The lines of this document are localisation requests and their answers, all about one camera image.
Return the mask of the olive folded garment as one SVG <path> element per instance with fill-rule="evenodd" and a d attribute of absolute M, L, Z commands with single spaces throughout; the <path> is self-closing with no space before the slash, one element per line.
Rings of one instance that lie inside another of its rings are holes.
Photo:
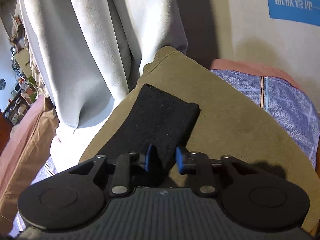
<path fill-rule="evenodd" d="M 212 158 L 232 155 L 247 163 L 265 161 L 281 166 L 287 179 L 310 198 L 303 229 L 319 220 L 319 178 L 310 160 L 276 121 L 249 98 L 194 60 L 170 46 L 157 51 L 144 67 L 137 86 L 118 105 L 90 142 L 81 161 L 93 157 L 115 134 L 132 109 L 144 84 L 150 84 L 200 107 L 187 149 Z"/>

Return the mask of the blue sign with characters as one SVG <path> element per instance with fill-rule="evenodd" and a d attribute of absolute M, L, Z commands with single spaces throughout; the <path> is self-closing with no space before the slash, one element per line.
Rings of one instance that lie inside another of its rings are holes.
<path fill-rule="evenodd" d="M 267 0 L 271 19 L 319 26 L 319 0 Z"/>

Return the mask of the black sock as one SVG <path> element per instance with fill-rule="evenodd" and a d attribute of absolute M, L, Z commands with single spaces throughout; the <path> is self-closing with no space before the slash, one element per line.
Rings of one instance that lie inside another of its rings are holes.
<path fill-rule="evenodd" d="M 168 172 L 175 163 L 176 147 L 187 144 L 199 114 L 196 103 L 144 84 L 128 117 L 98 153 L 111 160 L 132 151 L 146 154 L 152 145 L 158 163 Z"/>

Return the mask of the pink brown duvet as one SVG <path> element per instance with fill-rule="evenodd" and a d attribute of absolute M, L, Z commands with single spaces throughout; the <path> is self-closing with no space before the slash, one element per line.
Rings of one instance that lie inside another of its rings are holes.
<path fill-rule="evenodd" d="M 68 173 L 77 165 L 39 180 L 36 175 L 49 159 L 56 126 L 53 110 L 40 101 L 14 129 L 1 153 L 1 239 L 305 236 L 302 224 L 310 207 L 306 192 L 255 163 L 248 163 L 252 174 L 238 176 L 234 184 L 217 194 L 195 194 L 187 185 L 188 176 L 178 171 L 176 153 L 168 172 L 156 155 L 150 184 L 135 183 L 125 196 L 105 195 L 88 182 L 80 185 L 80 176 Z M 187 144 L 178 147 L 187 149 Z"/>

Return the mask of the light grey trousers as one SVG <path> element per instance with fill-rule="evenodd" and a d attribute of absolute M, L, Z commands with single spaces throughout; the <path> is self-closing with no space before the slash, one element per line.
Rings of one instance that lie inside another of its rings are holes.
<path fill-rule="evenodd" d="M 29 46 L 65 125 L 105 119 L 162 47 L 187 50 L 176 0 L 18 0 Z"/>

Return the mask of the blue checked bed sheet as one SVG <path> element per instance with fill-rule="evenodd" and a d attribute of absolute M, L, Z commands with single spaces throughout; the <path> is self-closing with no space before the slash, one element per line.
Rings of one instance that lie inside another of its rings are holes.
<path fill-rule="evenodd" d="M 279 78 L 272 74 L 249 75 L 233 70 L 209 71 L 268 113 L 298 145 L 315 169 L 319 120 L 314 105 L 305 93 L 287 77 Z M 279 165 L 265 161 L 255 164 L 287 178 L 285 170 Z"/>

